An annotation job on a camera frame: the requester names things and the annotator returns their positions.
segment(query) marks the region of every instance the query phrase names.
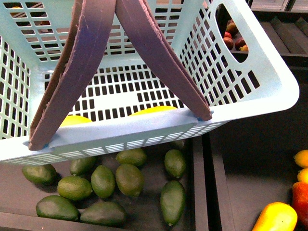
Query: basket side panel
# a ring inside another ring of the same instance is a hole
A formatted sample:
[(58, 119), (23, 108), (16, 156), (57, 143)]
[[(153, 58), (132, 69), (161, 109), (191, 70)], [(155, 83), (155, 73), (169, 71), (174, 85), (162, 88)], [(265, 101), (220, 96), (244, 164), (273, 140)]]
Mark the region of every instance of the basket side panel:
[(18, 52), (0, 36), (0, 139), (28, 133), (30, 74)]
[[(252, 111), (243, 110), (239, 118), (264, 113), (253, 107), (254, 100), (268, 98), (271, 102), (280, 97), (276, 105), (268, 107), (268, 112), (292, 106), (298, 98), (295, 78), (245, 1), (206, 3), (208, 7), (196, 17), (180, 59), (209, 105), (251, 101)], [(215, 18), (220, 4), (225, 5), (249, 47), (248, 57), (242, 63), (233, 57), (220, 35)]]

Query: red apple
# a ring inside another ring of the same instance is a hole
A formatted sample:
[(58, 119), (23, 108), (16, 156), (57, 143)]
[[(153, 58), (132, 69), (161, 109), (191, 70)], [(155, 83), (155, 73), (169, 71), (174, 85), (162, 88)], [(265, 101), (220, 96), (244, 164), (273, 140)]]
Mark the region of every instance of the red apple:
[(246, 45), (246, 42), (245, 42), (245, 40), (244, 40), (242, 37), (240, 37), (239, 39), (237, 39), (236, 42), (235, 42), (235, 44), (234, 44), (236, 50), (238, 50), (238, 51), (240, 50), (240, 47), (242, 47), (242, 46), (244, 46), (244, 45)]
[(232, 39), (232, 35), (231, 35), (229, 32), (225, 32), (224, 38), (225, 38), (225, 37), (228, 37), (228, 38), (231, 38), (231, 39)]
[(229, 50), (233, 49), (233, 40), (229, 37), (224, 37), (223, 41), (225, 42), (226, 46), (228, 47)]
[(308, 183), (296, 182), (292, 187), (292, 207), (298, 220), (308, 229)]

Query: lemon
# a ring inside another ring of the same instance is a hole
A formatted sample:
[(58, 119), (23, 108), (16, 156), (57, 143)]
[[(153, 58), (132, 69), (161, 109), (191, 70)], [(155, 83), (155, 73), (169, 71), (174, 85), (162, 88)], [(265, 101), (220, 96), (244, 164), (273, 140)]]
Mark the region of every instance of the lemon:
[(92, 193), (91, 183), (84, 178), (68, 176), (58, 183), (58, 194), (72, 201), (79, 201), (89, 197)]
[(299, 182), (308, 183), (308, 168), (304, 168), (303, 170), (299, 171), (297, 180)]
[(294, 156), (295, 163), (302, 167), (308, 167), (308, 150), (302, 150)]
[(177, 109), (177, 108), (173, 106), (156, 106), (156, 107), (151, 107), (148, 109), (135, 112), (131, 114), (130, 116), (136, 116), (136, 115), (138, 116), (138, 115), (143, 115), (143, 114), (148, 114), (148, 113), (153, 113), (153, 112), (168, 111), (168, 110), (173, 110), (173, 109)]
[(83, 123), (89, 123), (92, 122), (92, 120), (83, 117), (83, 116), (78, 116), (78, 115), (68, 115), (64, 121), (62, 122), (62, 124), (60, 125), (61, 127), (65, 127), (65, 126), (70, 126), (70, 125), (75, 125), (75, 124), (83, 124)]

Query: orange fruit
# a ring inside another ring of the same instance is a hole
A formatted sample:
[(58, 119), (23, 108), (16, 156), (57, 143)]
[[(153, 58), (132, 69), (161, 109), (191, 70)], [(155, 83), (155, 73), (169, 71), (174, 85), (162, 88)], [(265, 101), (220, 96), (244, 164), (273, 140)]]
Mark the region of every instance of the orange fruit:
[(308, 167), (308, 150), (302, 150), (294, 156), (295, 163), (302, 167)]

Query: fruit in basket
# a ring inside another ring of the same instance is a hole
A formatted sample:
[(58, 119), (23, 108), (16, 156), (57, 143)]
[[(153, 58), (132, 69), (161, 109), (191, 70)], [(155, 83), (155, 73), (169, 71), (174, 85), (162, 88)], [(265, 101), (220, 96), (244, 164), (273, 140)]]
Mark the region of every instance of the fruit in basket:
[(171, 149), (166, 153), (164, 164), (167, 173), (177, 179), (180, 179), (186, 170), (184, 154), (177, 149)]
[(296, 182), (292, 187), (292, 207), (298, 220), (308, 229), (308, 183)]
[(72, 201), (79, 201), (89, 197), (92, 193), (91, 183), (84, 178), (68, 176), (58, 183), (58, 194)]
[(233, 37), (239, 32), (237, 26), (234, 22), (231, 22), (227, 25), (226, 32), (230, 33)]
[(243, 45), (242, 47), (240, 47), (240, 51), (248, 51), (248, 46)]
[(120, 164), (131, 164), (136, 167), (144, 165), (146, 154), (142, 148), (120, 151), (115, 158)]
[(73, 176), (80, 176), (88, 173), (95, 165), (97, 156), (85, 157), (71, 161), (70, 173)]
[(126, 196), (138, 197), (143, 190), (144, 177), (134, 165), (121, 164), (115, 173), (116, 184)]
[(176, 225), (185, 208), (185, 189), (179, 181), (172, 180), (163, 186), (160, 206), (165, 222)]
[(295, 163), (302, 167), (308, 167), (308, 150), (302, 150), (294, 156)]
[(236, 48), (237, 51), (239, 51), (240, 48), (244, 45), (246, 45), (246, 42), (242, 37), (240, 37), (235, 41), (234, 47)]
[(41, 218), (78, 221), (79, 211), (73, 203), (61, 196), (50, 195), (41, 199), (36, 206), (37, 215)]
[(127, 219), (125, 209), (115, 202), (96, 202), (86, 208), (80, 216), (82, 223), (105, 225), (111, 227), (122, 226)]
[(84, 124), (84, 123), (89, 123), (92, 122), (92, 120), (83, 117), (83, 116), (78, 116), (78, 115), (68, 115), (64, 121), (62, 122), (62, 124), (60, 125), (61, 127), (65, 127), (65, 126), (70, 126), (70, 125), (75, 125), (75, 124)]
[(233, 49), (233, 40), (231, 39), (231, 38), (228, 38), (228, 37), (224, 37), (223, 38), (223, 41), (225, 42), (225, 44), (226, 44), (226, 46), (227, 46), (227, 48), (229, 49), (229, 50), (232, 50)]
[(308, 183), (308, 168), (304, 168), (299, 171), (297, 175), (297, 180), (299, 182)]
[(91, 175), (91, 185), (93, 191), (100, 198), (107, 198), (111, 196), (116, 187), (116, 180), (112, 171), (103, 165), (96, 167)]
[(143, 109), (141, 111), (135, 112), (131, 114), (130, 116), (138, 116), (138, 115), (143, 115), (143, 114), (148, 114), (148, 113), (153, 113), (153, 112), (162, 112), (162, 111), (168, 111), (168, 110), (173, 110), (177, 109), (176, 107), (173, 106), (156, 106), (156, 107), (151, 107), (147, 109)]
[(293, 231), (297, 214), (288, 204), (273, 202), (262, 210), (252, 231)]
[(224, 38), (225, 38), (225, 37), (228, 37), (228, 38), (231, 38), (231, 39), (232, 39), (232, 35), (231, 35), (229, 32), (225, 32)]
[(23, 166), (22, 173), (28, 181), (41, 185), (51, 185), (57, 177), (56, 169), (50, 164), (42, 166)]

